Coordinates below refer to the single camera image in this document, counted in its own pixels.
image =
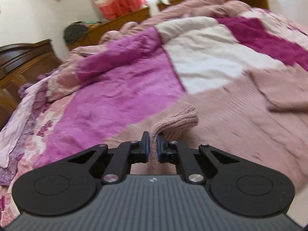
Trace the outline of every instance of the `pink comforter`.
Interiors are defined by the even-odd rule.
[[[83,88],[49,135],[46,151],[34,167],[101,143],[178,99],[184,89],[161,45],[156,29],[150,28],[80,61],[76,84]],[[70,75],[75,77],[63,70],[52,79]]]

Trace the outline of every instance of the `metal screw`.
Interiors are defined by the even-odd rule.
[[[192,174],[188,177],[188,179],[192,182],[201,182],[204,180],[204,177],[200,174]]]
[[[203,143],[201,144],[202,147],[208,147],[210,144],[209,143]]]
[[[119,177],[114,174],[108,174],[104,176],[104,181],[107,181],[107,182],[116,182],[118,179]]]

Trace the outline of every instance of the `bed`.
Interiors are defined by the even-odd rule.
[[[280,15],[240,1],[186,0],[141,24],[130,22],[106,33],[99,45],[72,50],[57,70],[25,90],[1,131],[1,226],[19,215],[11,190],[22,174],[98,143],[112,143],[110,138],[123,137],[127,128],[187,94],[228,92],[226,86],[245,70],[284,72],[285,66],[298,64],[307,71],[307,33]],[[247,152],[244,158],[256,162],[258,157]],[[291,176],[300,190],[308,173],[300,154],[290,153],[284,153],[284,166],[259,163]],[[308,155],[306,146],[300,153]],[[297,169],[290,174],[285,168],[293,164]],[[297,221],[306,224],[308,219]]]
[[[62,63],[50,42],[48,39],[35,44],[12,44],[0,48],[0,129],[21,101],[19,87],[35,83],[39,75],[51,72]]]

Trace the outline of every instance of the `floral blanket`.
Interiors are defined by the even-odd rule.
[[[32,131],[21,133],[25,145],[18,149],[17,169],[8,165],[1,170],[1,226],[19,215],[11,190],[27,171],[103,143],[185,93],[223,86],[245,69],[298,63],[308,70],[306,29],[279,15],[246,9],[241,17],[216,20],[182,12],[179,16],[180,9],[171,7],[162,14],[182,19],[160,18],[162,23],[150,27],[149,22],[132,36],[73,50],[57,73],[41,82],[37,94],[44,98],[33,102],[38,116]],[[213,15],[221,11],[227,9],[216,7]]]

